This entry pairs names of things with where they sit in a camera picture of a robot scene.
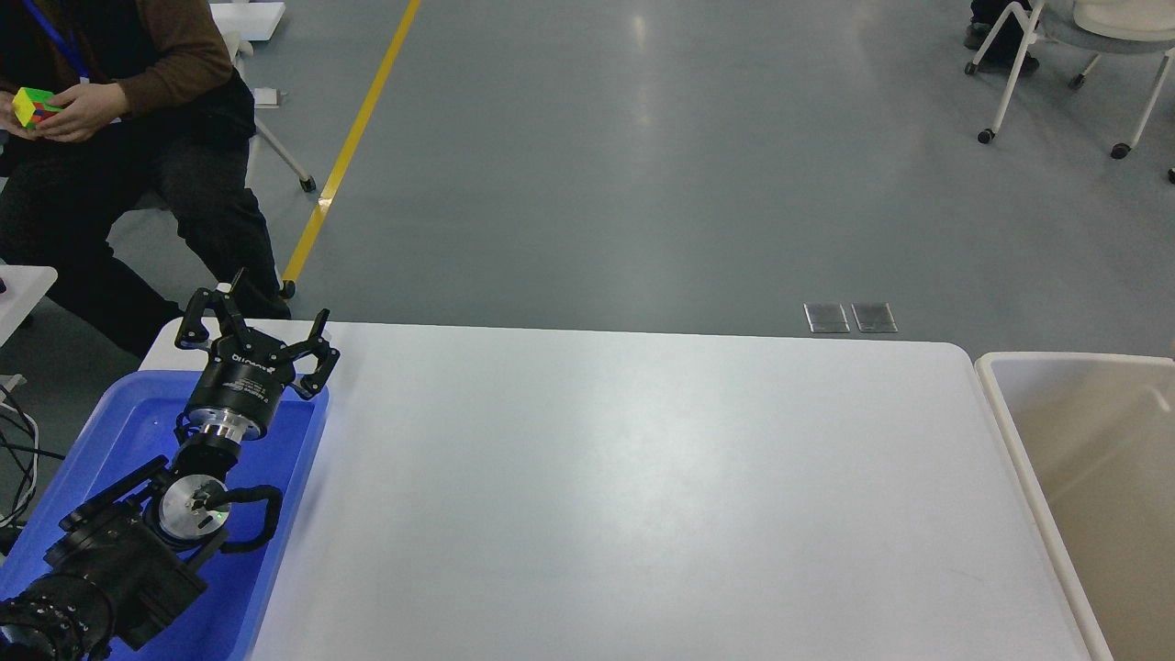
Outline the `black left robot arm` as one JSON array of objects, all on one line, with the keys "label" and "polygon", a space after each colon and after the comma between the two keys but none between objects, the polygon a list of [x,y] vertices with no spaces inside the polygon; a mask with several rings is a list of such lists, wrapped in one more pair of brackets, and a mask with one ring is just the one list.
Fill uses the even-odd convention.
[{"label": "black left robot arm", "polygon": [[280,398],[325,389],[340,360],[320,310],[307,338],[286,343],[248,326],[234,282],[199,288],[175,344],[208,363],[173,436],[156,456],[86,499],[60,521],[48,572],[4,601],[5,660],[105,660],[120,639],[137,650],[207,591],[199,572],[215,554],[264,548],[280,526],[282,490],[228,486],[247,441],[264,438]]}]

